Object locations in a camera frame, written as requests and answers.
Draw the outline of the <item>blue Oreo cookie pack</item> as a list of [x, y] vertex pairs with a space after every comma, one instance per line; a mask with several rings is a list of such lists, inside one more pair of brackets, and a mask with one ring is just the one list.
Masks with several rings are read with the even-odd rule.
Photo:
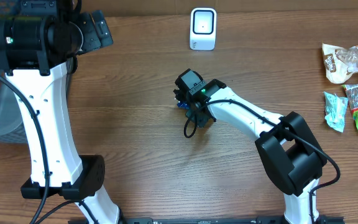
[[189, 106], [186, 102], [184, 102], [184, 101], [179, 101], [179, 102], [177, 103], [177, 106], [178, 106], [179, 108], [185, 109], [185, 110], [190, 109], [190, 106]]

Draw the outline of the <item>teal snack packet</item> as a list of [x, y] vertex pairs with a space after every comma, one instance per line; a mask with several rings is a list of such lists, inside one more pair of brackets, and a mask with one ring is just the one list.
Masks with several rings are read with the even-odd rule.
[[335, 131], [342, 133], [345, 127], [345, 116], [348, 99], [336, 94], [324, 92], [325, 97], [325, 120], [327, 125]]

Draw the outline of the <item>beige paper pouch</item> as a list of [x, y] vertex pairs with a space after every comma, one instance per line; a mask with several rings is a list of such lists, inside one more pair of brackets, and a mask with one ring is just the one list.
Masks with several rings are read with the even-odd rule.
[[354, 73], [358, 73], [358, 45], [345, 49], [322, 44], [322, 55], [326, 78], [331, 83], [345, 83]]

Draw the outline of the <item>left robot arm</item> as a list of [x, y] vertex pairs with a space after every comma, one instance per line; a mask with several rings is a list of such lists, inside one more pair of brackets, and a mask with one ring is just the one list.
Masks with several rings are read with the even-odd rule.
[[112, 45], [101, 11], [81, 1], [20, 1], [19, 12], [0, 16], [1, 81], [17, 99], [31, 158], [21, 187], [26, 199], [53, 195], [74, 203], [86, 223], [124, 223], [104, 187], [104, 158], [77, 152], [67, 106], [67, 76], [77, 57]]

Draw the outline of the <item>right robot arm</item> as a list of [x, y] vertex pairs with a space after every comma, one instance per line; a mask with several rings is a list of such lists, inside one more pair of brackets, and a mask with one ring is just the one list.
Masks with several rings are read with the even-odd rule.
[[196, 128], [209, 119], [224, 121], [255, 143], [268, 178], [284, 195], [284, 223], [320, 221], [314, 191], [327, 158], [302, 116], [263, 110], [225, 83], [206, 82], [191, 69], [180, 74], [175, 84], [178, 105], [188, 108], [186, 117]]

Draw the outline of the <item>white barcode scanner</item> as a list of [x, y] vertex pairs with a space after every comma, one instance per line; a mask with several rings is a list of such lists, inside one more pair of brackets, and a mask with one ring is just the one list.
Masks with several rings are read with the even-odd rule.
[[190, 49], [210, 51], [216, 44], [217, 13], [213, 8], [196, 7], [190, 14]]

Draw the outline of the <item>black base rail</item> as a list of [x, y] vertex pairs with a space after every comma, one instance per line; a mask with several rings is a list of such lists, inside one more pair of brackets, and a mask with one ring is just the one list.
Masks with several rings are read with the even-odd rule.
[[[222, 219], [160, 219], [151, 218], [125, 218], [128, 224], [284, 224], [284, 216], [266, 216], [256, 218], [222, 218]], [[69, 224], [88, 223], [84, 218], [69, 220]], [[343, 217], [327, 217], [321, 215], [317, 223], [320, 224], [345, 224]]]

